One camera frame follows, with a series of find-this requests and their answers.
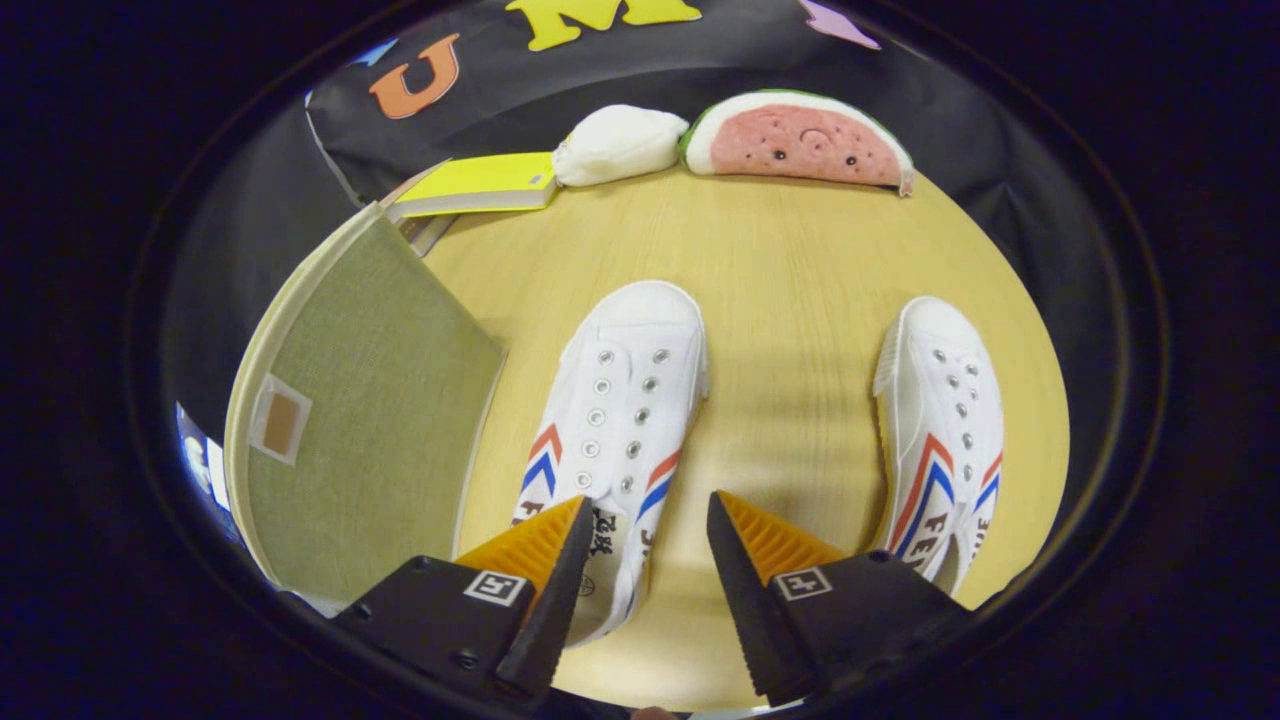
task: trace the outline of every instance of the yellow notebook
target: yellow notebook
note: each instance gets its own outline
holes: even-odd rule
[[[387,209],[394,222],[447,213],[545,208],[559,184],[550,152],[449,160],[413,183]]]

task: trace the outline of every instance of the watermelon pillow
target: watermelon pillow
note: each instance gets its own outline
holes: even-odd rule
[[[680,141],[701,176],[782,176],[891,186],[911,195],[902,143],[863,111],[831,97],[763,90],[712,105]]]

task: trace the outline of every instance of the pink felt shape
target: pink felt shape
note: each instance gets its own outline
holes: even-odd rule
[[[724,122],[710,149],[717,174],[897,184],[893,149],[840,113],[765,105]]]
[[[849,42],[856,42],[863,47],[879,50],[879,42],[876,42],[867,33],[858,29],[858,26],[845,15],[809,0],[796,1],[804,5],[805,10],[809,10],[809,27],[813,29],[823,35],[847,40]]]

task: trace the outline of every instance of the orange letter u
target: orange letter u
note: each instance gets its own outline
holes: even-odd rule
[[[425,90],[408,91],[408,86],[404,85],[407,64],[387,73],[370,86],[369,94],[378,99],[378,106],[384,115],[393,120],[407,118],[435,102],[453,87],[458,79],[458,58],[453,53],[453,41],[457,38],[458,33],[453,33],[417,54],[420,60],[431,64],[431,72],[435,73],[431,85]]]

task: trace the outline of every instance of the white pillow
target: white pillow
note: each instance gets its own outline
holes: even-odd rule
[[[678,160],[689,123],[671,113],[607,105],[577,123],[552,152],[561,184],[585,186],[643,176]]]

